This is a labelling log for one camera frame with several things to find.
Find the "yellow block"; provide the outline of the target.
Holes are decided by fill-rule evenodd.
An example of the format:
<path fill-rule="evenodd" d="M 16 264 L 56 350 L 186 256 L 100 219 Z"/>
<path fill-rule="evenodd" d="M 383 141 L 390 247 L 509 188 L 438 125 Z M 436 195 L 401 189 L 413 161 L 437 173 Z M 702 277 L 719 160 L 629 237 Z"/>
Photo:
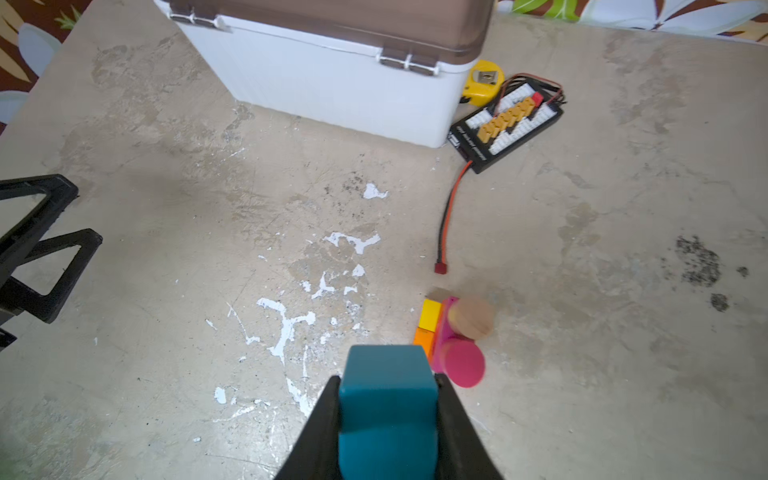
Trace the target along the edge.
<path fill-rule="evenodd" d="M 435 333 L 438 329 L 442 303 L 425 298 L 418 322 L 418 327 L 422 330 Z"/>

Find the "white box with brown lid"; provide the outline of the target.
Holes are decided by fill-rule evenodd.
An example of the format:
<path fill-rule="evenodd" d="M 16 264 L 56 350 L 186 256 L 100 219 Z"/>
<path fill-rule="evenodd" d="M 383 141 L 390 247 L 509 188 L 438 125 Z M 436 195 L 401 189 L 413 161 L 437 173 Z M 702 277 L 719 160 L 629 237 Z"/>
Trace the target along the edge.
<path fill-rule="evenodd" d="M 437 148 L 492 1 L 161 1 L 238 101 Z"/>

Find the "magenta cylinder block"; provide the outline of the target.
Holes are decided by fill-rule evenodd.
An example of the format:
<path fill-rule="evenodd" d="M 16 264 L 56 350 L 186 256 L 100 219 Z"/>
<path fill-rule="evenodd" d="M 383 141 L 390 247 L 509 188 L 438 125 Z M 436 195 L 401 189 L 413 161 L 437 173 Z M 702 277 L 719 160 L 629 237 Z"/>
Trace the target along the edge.
<path fill-rule="evenodd" d="M 475 342 L 450 339 L 439 351 L 442 372 L 457 386 L 473 388 L 485 375 L 485 356 Z"/>

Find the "teal rectangular block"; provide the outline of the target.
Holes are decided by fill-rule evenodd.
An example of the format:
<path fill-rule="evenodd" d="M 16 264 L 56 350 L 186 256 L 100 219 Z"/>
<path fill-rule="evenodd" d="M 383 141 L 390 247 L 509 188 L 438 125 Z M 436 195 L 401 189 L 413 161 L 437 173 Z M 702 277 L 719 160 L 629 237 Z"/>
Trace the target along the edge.
<path fill-rule="evenodd" d="M 432 479 L 438 387 L 416 345 L 354 345 L 339 388 L 345 479 Z"/>

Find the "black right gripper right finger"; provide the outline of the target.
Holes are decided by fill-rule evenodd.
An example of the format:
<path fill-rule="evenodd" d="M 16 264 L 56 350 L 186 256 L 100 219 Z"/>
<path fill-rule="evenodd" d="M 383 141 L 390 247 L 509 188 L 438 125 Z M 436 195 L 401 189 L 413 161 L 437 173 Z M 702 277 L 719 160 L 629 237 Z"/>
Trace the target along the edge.
<path fill-rule="evenodd" d="M 438 458 L 436 479 L 502 480 L 503 476 L 483 446 L 453 384 L 442 373 L 438 387 Z"/>

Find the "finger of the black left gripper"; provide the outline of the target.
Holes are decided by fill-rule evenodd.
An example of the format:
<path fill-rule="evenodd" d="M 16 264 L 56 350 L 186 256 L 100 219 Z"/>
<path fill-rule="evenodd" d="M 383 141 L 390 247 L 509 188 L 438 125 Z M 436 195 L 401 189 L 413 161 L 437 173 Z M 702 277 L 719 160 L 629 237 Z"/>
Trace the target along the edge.
<path fill-rule="evenodd" d="M 1 322 L 4 323 L 7 318 L 22 312 L 28 312 L 45 323 L 52 323 L 102 241 L 103 237 L 92 229 L 39 241 L 21 261 L 21 265 L 70 247 L 78 247 L 79 250 L 46 295 L 40 294 L 14 277 L 6 280 L 1 285 Z"/>
<path fill-rule="evenodd" d="M 42 195 L 38 204 L 1 237 L 1 281 L 5 282 L 79 193 L 61 174 L 1 181 L 1 200 Z"/>

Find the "orange block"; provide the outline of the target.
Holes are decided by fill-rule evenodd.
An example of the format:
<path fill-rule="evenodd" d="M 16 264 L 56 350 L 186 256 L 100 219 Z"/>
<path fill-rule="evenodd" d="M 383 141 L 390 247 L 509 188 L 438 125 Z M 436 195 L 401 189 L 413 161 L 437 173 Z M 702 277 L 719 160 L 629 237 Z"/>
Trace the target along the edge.
<path fill-rule="evenodd" d="M 431 362 L 435 342 L 435 333 L 433 331 L 418 327 L 414 333 L 413 344 L 420 346 L 426 355 L 427 361 Z"/>

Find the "natural wood cylinder block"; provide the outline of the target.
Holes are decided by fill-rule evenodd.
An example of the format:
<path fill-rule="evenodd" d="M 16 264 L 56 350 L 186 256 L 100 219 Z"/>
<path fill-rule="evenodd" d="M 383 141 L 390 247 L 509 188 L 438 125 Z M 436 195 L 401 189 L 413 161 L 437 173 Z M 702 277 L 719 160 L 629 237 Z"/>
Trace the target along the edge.
<path fill-rule="evenodd" d="M 495 310 L 480 298 L 462 297 L 449 308 L 447 319 L 455 333 L 472 340 L 480 340 L 492 333 Z"/>

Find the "black battery pack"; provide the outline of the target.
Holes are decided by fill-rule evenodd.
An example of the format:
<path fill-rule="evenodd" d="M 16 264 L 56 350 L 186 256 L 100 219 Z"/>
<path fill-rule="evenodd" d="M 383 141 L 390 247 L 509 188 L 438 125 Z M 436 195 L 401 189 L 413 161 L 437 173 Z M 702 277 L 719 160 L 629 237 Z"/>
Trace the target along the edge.
<path fill-rule="evenodd" d="M 447 140 L 477 174 L 498 163 L 563 115 L 563 86 L 531 74 L 501 84 L 484 107 L 455 122 Z"/>

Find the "yellow tape measure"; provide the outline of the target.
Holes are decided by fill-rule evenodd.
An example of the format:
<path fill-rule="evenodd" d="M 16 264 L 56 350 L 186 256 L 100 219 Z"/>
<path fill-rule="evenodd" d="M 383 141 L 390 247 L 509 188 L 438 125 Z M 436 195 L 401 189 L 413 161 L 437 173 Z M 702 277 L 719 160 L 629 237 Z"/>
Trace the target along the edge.
<path fill-rule="evenodd" d="M 460 103 L 484 107 L 500 92 L 504 80 L 504 72 L 496 63 L 478 60 L 470 70 Z"/>

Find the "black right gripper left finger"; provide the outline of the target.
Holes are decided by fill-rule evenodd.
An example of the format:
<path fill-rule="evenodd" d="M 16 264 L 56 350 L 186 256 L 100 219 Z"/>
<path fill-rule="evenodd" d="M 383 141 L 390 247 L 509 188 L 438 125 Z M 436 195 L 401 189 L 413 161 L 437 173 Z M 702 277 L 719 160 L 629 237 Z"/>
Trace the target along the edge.
<path fill-rule="evenodd" d="M 339 428 L 341 377 L 331 376 L 275 480 L 341 479 Z"/>

